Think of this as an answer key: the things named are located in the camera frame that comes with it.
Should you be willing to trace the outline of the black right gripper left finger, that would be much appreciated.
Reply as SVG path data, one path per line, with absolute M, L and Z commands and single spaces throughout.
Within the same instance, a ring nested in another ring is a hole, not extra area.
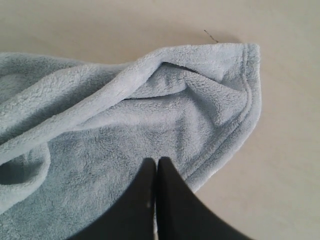
M 120 198 L 71 240 L 153 240 L 156 163 L 146 158 Z

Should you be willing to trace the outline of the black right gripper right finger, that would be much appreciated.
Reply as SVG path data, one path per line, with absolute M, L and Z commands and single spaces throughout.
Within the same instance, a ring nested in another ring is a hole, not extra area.
M 209 210 L 182 179 L 172 160 L 158 161 L 156 222 L 160 240 L 249 240 Z

